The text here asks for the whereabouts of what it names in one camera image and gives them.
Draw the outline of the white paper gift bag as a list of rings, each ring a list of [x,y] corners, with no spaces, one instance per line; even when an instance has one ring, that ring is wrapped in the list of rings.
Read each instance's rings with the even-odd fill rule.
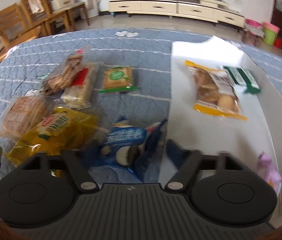
[[[74,4],[74,0],[51,0],[51,6],[53,11],[57,11],[72,4]]]

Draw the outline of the green label square biscuit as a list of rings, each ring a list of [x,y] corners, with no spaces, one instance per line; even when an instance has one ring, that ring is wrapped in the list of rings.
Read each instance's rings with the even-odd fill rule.
[[[100,93],[126,93],[136,90],[131,67],[113,67],[104,71]]]

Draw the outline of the green plastic bucket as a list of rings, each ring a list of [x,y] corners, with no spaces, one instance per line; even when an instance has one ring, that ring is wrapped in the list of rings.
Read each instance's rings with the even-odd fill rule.
[[[277,38],[277,35],[280,31],[280,28],[272,23],[264,22],[263,23],[263,32],[264,38],[263,42],[269,46],[273,46]]]

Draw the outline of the yellow orange jelly pack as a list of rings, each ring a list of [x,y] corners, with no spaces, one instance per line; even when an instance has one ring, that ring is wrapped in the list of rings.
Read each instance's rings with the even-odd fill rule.
[[[96,114],[57,107],[4,156],[17,167],[40,152],[60,155],[62,151],[79,150],[94,138],[98,122]]]

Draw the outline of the blue sandwich cookie pack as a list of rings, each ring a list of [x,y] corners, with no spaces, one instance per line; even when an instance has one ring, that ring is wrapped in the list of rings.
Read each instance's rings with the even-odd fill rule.
[[[132,126],[127,118],[120,116],[102,141],[93,166],[123,168],[143,182],[166,122],[165,118],[147,128],[140,128]]]

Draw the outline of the cream tv cabinet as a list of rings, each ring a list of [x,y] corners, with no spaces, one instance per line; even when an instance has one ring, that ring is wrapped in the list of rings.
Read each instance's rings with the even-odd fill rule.
[[[191,18],[241,29],[245,25],[245,17],[230,10],[229,4],[222,0],[111,0],[108,11]]]

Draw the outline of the dark chair with bag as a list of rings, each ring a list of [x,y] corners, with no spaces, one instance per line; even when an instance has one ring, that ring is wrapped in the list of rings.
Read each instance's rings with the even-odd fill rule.
[[[75,25],[74,16],[73,16],[73,12],[75,12],[75,11],[83,13],[83,16],[85,18],[87,25],[90,25],[90,21],[89,21],[89,18],[88,18],[88,14],[87,14],[86,6],[85,6],[84,2],[75,2],[74,1],[74,4],[72,4],[72,5],[61,8],[57,11],[53,11],[52,6],[51,6],[51,0],[46,0],[46,1],[48,3],[48,7],[49,7],[50,12],[52,12],[53,14],[56,15],[59,12],[65,12],[67,14],[70,26],[72,27],[72,29],[74,31],[76,31],[76,25]]]

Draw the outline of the purple snack pack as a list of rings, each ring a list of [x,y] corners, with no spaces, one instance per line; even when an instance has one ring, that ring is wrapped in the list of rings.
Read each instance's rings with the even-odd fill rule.
[[[259,155],[257,174],[266,181],[279,196],[281,191],[281,175],[275,167],[272,158],[265,152]]]

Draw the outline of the pink plastic basin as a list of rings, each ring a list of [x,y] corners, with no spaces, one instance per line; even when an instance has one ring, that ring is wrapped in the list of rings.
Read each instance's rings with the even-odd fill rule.
[[[255,20],[246,18],[245,19],[245,28],[246,29],[251,29],[251,28],[261,29],[262,28],[262,24],[257,22],[257,21],[255,21]]]

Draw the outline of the brown cookies clear bag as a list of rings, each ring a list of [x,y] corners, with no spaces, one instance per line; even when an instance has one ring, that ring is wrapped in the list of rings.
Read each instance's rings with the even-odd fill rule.
[[[62,62],[42,81],[41,92],[53,95],[71,85],[78,73],[87,65],[90,49],[79,49],[66,56]]]

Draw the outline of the sliced bread clear pack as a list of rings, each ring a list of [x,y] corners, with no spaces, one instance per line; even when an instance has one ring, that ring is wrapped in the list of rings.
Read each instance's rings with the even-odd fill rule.
[[[17,142],[40,123],[54,108],[53,99],[44,95],[19,96],[0,116],[0,138]]]

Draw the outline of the egg pancake snack bag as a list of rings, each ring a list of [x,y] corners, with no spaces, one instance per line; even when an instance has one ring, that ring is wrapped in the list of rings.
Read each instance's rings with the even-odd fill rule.
[[[205,67],[188,60],[184,64],[195,84],[194,110],[211,116],[247,120],[242,114],[230,75],[225,70]]]

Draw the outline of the small wooden stool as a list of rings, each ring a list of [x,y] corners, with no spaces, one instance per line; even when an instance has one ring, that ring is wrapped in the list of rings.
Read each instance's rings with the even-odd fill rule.
[[[264,32],[261,29],[251,27],[244,27],[244,32],[241,41],[245,44],[249,44],[258,47],[261,44],[262,39],[265,37]]]

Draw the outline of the dark green snack pack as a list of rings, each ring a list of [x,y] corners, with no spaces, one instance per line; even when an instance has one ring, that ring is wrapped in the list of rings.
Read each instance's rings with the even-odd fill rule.
[[[234,89],[241,94],[259,94],[261,89],[248,69],[241,67],[223,66],[232,79]]]

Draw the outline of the white wafer red label pack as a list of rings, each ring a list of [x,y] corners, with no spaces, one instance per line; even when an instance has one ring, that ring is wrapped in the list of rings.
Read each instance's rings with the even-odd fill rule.
[[[97,62],[85,63],[82,70],[78,72],[70,86],[61,95],[62,103],[76,109],[90,106],[98,70],[99,64]]]

